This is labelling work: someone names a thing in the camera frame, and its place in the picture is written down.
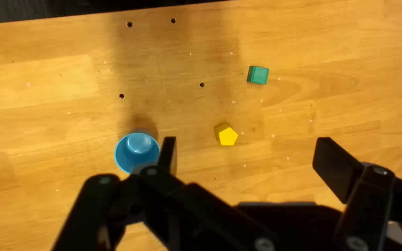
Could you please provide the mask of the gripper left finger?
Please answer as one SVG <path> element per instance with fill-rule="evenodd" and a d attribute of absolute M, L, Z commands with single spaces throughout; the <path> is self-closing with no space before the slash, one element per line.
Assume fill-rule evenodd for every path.
<path fill-rule="evenodd" d="M 125 180 L 88 178 L 52 251 L 116 251 L 127 226 L 138 222 L 169 251 L 275 251 L 268 227 L 174 176 L 176 144 L 175 137 L 164 138 L 158 162 Z"/>

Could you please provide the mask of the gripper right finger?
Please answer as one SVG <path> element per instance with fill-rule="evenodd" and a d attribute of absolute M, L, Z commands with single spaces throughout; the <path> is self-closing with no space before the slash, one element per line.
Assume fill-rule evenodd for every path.
<path fill-rule="evenodd" d="M 402 227 L 402 178 L 373 163 L 360 162 L 329 137 L 317 138 L 312 167 L 345 204 L 334 230 L 344 251 L 401 251 L 387 235 L 390 221 Z"/>

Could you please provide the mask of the blue cup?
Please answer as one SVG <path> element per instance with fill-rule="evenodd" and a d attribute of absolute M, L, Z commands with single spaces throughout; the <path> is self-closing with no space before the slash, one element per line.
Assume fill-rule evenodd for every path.
<path fill-rule="evenodd" d="M 125 173 L 138 172 L 143 166 L 157 163 L 161 147 L 145 131 L 136 130 L 121 138 L 114 149 L 114 160 Z"/>

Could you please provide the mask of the yellow pentagon block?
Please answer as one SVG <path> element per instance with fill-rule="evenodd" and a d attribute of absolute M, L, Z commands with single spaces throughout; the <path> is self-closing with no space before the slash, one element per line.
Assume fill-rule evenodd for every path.
<path fill-rule="evenodd" d="M 222 146 L 233 146 L 238 138 L 237 132 L 228 123 L 222 123 L 214 127 L 216 140 Z"/>

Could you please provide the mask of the green cube block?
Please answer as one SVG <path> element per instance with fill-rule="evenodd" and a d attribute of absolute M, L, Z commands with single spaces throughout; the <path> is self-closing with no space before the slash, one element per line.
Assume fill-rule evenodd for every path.
<path fill-rule="evenodd" d="M 266 85 L 269 69 L 266 67 L 250 66 L 247 75 L 247 82 L 252 84 Z"/>

